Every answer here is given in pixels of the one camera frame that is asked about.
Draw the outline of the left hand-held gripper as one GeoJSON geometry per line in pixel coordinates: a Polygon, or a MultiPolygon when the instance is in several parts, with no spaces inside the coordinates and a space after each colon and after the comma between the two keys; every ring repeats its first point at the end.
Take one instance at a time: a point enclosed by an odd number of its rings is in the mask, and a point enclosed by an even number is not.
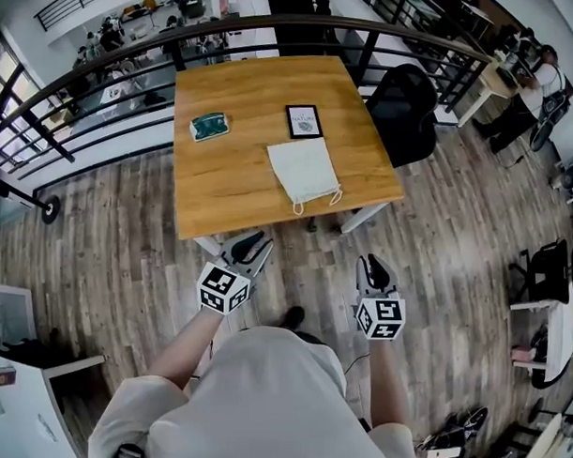
{"type": "Polygon", "coordinates": [[[197,299],[201,307],[227,316],[249,300],[273,246],[272,239],[264,242],[263,230],[227,239],[198,278],[197,299]]]}

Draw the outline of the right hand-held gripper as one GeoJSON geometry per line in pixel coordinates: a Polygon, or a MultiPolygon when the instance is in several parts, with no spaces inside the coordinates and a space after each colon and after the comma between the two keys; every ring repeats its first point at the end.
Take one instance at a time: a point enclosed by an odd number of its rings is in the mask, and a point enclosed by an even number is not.
{"type": "Polygon", "coordinates": [[[396,272],[381,258],[369,253],[355,265],[359,329],[369,341],[395,340],[405,325],[406,304],[398,289],[396,272]]]}

